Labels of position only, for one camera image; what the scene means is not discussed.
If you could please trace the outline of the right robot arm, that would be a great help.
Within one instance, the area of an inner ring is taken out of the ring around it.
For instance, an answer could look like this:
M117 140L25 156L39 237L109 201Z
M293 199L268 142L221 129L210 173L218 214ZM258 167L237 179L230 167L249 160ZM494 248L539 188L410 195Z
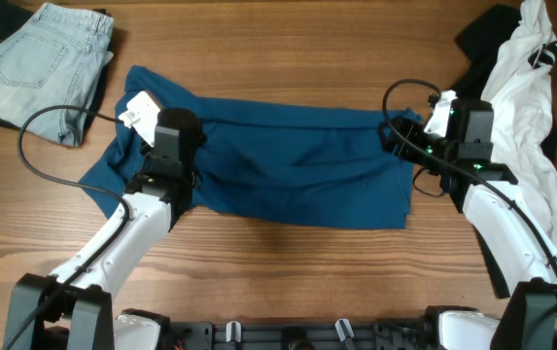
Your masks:
M384 151L439 176L442 191L476 229L493 282L508 304L502 317L474 308L431 306L419 325L423 348L557 349L557 248L530 213L516 177L491 160L494 111L454 100L441 130L386 116Z

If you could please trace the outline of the dark blue shirt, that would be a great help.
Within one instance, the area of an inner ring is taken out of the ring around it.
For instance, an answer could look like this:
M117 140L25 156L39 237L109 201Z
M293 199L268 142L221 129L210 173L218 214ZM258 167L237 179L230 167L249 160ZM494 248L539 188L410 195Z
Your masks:
M248 218L327 228L405 228L411 163L381 148L377 127L410 110L380 111L198 96L143 66L130 68L121 114L139 92L192 111L206 142L191 203Z

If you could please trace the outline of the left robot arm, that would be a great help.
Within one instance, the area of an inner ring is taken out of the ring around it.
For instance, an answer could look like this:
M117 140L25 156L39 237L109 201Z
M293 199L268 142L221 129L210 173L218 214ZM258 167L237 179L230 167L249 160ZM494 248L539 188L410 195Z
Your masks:
M15 284L6 349L172 349L168 317L141 310L113 315L122 284L148 251L190 208L193 159L206 136L191 111L156 112L150 165L133 176L118 208L77 255L48 276L27 273Z

